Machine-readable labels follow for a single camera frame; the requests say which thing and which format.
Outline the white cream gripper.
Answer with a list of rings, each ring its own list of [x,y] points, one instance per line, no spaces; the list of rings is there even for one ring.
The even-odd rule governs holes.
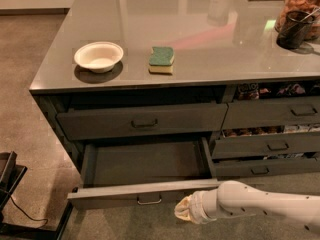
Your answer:
[[[196,191],[193,194],[184,197],[174,208],[174,215],[183,221],[194,224],[207,224],[212,222],[204,211],[203,196],[205,191]]]

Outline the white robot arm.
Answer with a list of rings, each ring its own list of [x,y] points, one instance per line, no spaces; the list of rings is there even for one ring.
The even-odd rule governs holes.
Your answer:
[[[213,190],[196,191],[184,197],[175,206],[174,214],[194,224],[265,215],[320,233],[319,196],[266,192],[238,181],[225,181]]]

